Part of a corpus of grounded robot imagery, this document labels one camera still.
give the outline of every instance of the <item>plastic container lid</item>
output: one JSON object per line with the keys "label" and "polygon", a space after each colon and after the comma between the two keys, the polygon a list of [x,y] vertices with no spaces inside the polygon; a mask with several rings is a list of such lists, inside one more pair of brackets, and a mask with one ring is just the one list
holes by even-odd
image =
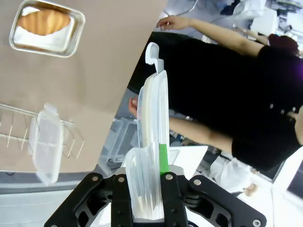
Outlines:
{"label": "plastic container lid", "polygon": [[169,155],[168,83],[159,46],[149,43],[145,61],[155,64],[156,73],[149,76],[139,94],[138,137],[141,148],[133,148],[125,157],[126,176],[134,218],[164,218],[160,185],[160,149]]}
{"label": "plastic container lid", "polygon": [[63,125],[55,107],[47,103],[44,105],[37,120],[32,119],[30,135],[37,176],[46,185],[55,183],[58,180],[63,150]]}

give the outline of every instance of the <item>tan table surface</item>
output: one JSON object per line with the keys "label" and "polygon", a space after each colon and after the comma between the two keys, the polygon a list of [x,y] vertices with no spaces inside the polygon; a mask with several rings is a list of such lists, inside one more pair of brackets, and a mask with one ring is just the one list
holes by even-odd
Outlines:
{"label": "tan table surface", "polygon": [[[82,12],[86,24],[67,59],[13,50],[9,32],[21,0],[0,3],[0,103],[39,112],[49,102],[73,121],[85,144],[78,159],[62,156],[61,172],[94,169],[140,54],[165,0],[53,0]],[[3,115],[2,126],[9,122]],[[12,134],[18,134],[18,117]],[[32,172],[27,147],[0,138],[0,170]]]}

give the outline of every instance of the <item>dark hair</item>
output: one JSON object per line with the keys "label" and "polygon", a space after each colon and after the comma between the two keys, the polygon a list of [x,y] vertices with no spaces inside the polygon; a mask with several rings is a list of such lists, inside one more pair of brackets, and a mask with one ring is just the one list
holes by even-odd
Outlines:
{"label": "dark hair", "polygon": [[276,47],[279,49],[284,49],[294,55],[299,54],[298,44],[295,40],[293,40],[291,37],[288,37],[286,35],[278,36],[276,34],[271,34],[268,37],[268,41],[270,46]]}

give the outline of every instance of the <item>black shirt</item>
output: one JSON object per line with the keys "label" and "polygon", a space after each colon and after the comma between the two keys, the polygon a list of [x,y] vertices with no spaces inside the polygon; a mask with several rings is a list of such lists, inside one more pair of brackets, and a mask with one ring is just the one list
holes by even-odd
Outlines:
{"label": "black shirt", "polygon": [[[259,170],[292,155],[300,144],[289,111],[303,104],[302,60],[264,46],[256,58],[188,36],[152,33],[168,75],[169,107],[233,138],[232,154]],[[129,88],[154,73],[143,54]]]}

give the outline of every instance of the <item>hand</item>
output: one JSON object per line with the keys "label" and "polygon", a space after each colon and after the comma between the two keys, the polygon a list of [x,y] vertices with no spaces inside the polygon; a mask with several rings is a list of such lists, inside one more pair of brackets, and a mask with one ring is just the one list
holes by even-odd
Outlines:
{"label": "hand", "polygon": [[138,97],[130,98],[128,100],[128,110],[133,116],[137,118],[138,111]]}
{"label": "hand", "polygon": [[190,18],[178,17],[178,16],[169,16],[162,18],[158,21],[156,27],[160,27],[161,30],[182,30],[190,26]]}

